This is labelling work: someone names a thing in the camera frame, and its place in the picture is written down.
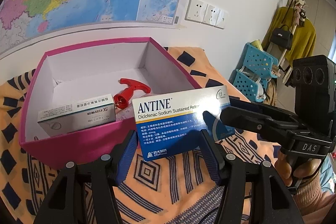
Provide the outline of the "pink sleeve right forearm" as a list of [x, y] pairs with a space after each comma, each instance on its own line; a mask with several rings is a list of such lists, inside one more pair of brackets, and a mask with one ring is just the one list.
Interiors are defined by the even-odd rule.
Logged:
[[335, 194], [322, 191], [319, 174], [303, 181], [293, 199], [305, 223], [335, 223]]

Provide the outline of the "right hand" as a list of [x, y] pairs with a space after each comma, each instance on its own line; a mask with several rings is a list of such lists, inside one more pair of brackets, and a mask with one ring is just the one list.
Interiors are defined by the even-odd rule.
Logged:
[[274, 166], [279, 176], [282, 178], [284, 184], [286, 186], [291, 186], [293, 182], [293, 177], [303, 180], [303, 178], [313, 175], [320, 164], [321, 160], [312, 159], [308, 162], [303, 163], [298, 168], [292, 169], [286, 159], [286, 155], [278, 150], [278, 158]]

